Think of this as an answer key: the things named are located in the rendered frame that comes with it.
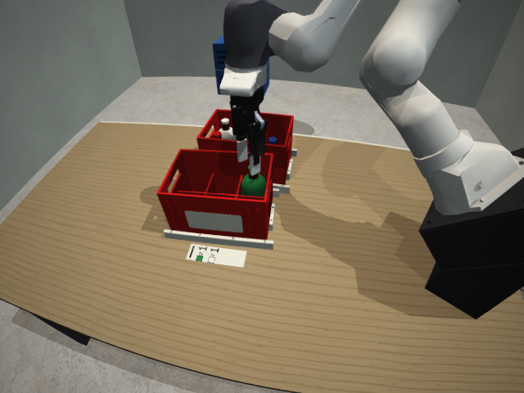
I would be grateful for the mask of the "green bottle with pale green label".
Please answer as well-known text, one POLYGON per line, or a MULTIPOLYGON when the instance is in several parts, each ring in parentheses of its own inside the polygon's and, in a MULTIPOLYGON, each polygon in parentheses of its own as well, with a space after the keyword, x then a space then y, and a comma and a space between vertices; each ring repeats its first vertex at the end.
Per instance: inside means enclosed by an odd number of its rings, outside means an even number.
POLYGON ((266 180, 261 174, 250 175, 250 166, 248 173, 241 183, 242 196, 264 197, 266 189, 266 180))

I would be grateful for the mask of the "white bottle with grey label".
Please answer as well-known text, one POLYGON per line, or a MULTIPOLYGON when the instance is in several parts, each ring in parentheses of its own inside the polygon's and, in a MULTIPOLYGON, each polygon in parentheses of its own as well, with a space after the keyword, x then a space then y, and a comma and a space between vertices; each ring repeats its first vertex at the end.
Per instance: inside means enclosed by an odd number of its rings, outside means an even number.
POLYGON ((222 139, 236 140, 236 136, 233 136, 233 128, 229 127, 229 119, 224 118, 221 120, 222 128, 219 130, 221 132, 222 139))

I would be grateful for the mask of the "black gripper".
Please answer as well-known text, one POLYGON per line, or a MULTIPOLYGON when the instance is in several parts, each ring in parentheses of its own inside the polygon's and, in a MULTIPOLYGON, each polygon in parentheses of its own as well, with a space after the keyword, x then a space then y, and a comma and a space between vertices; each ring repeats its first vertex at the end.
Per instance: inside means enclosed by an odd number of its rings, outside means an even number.
POLYGON ((237 139, 237 160, 242 162, 248 160, 248 156, 250 157, 250 175, 252 176, 260 173, 260 156, 265 154, 268 121, 262 120, 259 108, 260 103, 264 100, 264 85, 260 86, 252 97, 230 96, 230 100, 233 136, 236 136, 237 139), (247 138, 250 146, 249 153, 247 153, 247 138))

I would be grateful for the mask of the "dark red crate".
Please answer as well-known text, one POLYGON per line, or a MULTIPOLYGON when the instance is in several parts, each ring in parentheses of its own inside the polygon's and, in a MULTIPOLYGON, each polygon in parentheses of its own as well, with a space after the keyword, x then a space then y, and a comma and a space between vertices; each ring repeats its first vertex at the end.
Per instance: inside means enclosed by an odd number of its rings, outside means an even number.
MULTIPOLYGON (((291 156, 288 152, 290 144, 292 145, 292 132, 294 115, 280 115, 260 112, 262 119, 267 119, 265 153, 273 153, 273 183, 285 185, 287 179, 287 170, 291 156), (291 122, 290 122, 291 121, 291 122), (288 131, 288 132, 287 132, 288 131), (269 144, 269 138, 276 137, 277 145, 269 144), (287 141, 288 149, 287 149, 287 141)), ((229 127, 232 126, 231 110, 216 109, 210 117, 203 130, 197 136, 197 144, 201 150, 213 151, 237 151, 237 141, 213 138, 213 132, 222 128, 221 120, 229 119, 229 127), (206 135, 214 125, 211 135, 206 135)))
POLYGON ((258 174, 266 180, 264 197, 242 196, 241 183, 249 174, 249 164, 249 156, 237 161, 237 151, 180 149, 157 192, 171 230, 267 240, 273 153, 260 156, 258 174), (169 193, 177 169, 179 175, 169 193))

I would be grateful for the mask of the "white paper strip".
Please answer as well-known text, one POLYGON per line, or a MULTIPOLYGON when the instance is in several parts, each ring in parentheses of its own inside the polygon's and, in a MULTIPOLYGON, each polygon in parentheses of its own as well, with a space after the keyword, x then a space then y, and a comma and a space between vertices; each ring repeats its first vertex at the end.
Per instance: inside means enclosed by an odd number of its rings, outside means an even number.
POLYGON ((191 244, 186 260, 243 268, 247 251, 191 244))

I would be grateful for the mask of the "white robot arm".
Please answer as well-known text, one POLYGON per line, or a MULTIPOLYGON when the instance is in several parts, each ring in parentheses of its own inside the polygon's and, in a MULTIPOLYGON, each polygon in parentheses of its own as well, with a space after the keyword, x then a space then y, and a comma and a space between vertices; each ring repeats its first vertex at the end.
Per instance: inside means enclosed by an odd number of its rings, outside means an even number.
MULTIPOLYGON (((363 0, 323 0, 302 16, 269 0, 231 0, 222 95, 252 97, 267 83, 267 60, 295 71, 327 64, 363 0)), ((400 0, 359 66, 359 80, 414 156, 442 215, 482 211, 524 177, 524 159, 458 130, 419 78, 463 0, 400 0), (394 94, 394 95, 393 95, 394 94)))

